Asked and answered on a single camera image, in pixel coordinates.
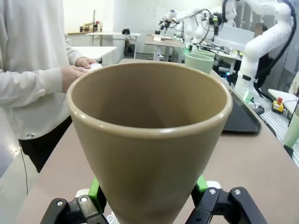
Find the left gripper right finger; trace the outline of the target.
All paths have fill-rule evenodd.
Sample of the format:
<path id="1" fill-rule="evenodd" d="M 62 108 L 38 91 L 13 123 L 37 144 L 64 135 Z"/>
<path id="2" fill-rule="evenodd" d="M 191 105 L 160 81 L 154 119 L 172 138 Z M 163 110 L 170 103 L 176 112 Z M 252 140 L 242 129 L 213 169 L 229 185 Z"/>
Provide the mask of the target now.
<path id="1" fill-rule="evenodd" d="M 195 208 L 187 224 L 209 224 L 213 216 L 222 216 L 229 224 L 265 224 L 266 219 L 244 187 L 222 189 L 216 181 L 200 176 L 191 192 Z"/>

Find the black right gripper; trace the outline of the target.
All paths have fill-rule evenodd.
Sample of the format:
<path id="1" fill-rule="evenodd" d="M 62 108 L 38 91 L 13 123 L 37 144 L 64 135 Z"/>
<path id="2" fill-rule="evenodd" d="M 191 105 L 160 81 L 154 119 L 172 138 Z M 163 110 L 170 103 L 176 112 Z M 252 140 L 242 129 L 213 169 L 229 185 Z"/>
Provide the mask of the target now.
<path id="1" fill-rule="evenodd" d="M 220 27 L 223 26 L 225 20 L 220 13 L 213 13 L 209 16 L 209 26 L 213 27 L 214 35 L 218 35 Z"/>

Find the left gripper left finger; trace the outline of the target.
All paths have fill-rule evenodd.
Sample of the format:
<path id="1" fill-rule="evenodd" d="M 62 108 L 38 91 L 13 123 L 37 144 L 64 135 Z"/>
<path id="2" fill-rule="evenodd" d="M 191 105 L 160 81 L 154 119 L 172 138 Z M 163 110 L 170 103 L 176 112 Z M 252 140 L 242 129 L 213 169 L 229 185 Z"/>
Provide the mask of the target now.
<path id="1" fill-rule="evenodd" d="M 96 178 L 87 194 L 76 196 L 68 202 L 63 198 L 53 199 L 43 218 L 43 224 L 107 224 L 104 210 L 107 200 Z"/>

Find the person's left hand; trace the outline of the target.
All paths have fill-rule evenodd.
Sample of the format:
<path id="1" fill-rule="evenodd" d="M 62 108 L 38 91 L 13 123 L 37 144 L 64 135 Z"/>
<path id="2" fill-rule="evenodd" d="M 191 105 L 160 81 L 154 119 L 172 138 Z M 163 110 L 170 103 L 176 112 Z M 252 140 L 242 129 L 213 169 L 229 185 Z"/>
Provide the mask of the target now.
<path id="1" fill-rule="evenodd" d="M 80 57 L 76 60 L 75 65 L 77 67 L 82 67 L 84 69 L 90 69 L 91 64 L 97 63 L 95 60 L 87 58 L 87 57 Z"/>

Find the person's right hand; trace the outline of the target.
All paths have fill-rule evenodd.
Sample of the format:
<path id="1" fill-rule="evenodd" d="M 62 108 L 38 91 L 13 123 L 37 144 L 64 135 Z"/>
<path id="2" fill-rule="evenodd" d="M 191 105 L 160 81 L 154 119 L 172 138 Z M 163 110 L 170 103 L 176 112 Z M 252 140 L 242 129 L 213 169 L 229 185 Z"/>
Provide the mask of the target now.
<path id="1" fill-rule="evenodd" d="M 87 72 L 86 69 L 76 67 L 73 65 L 62 67 L 61 75 L 62 75 L 62 89 L 63 93 L 66 93 L 70 87 L 70 85 L 77 80 L 79 77 L 84 75 Z"/>

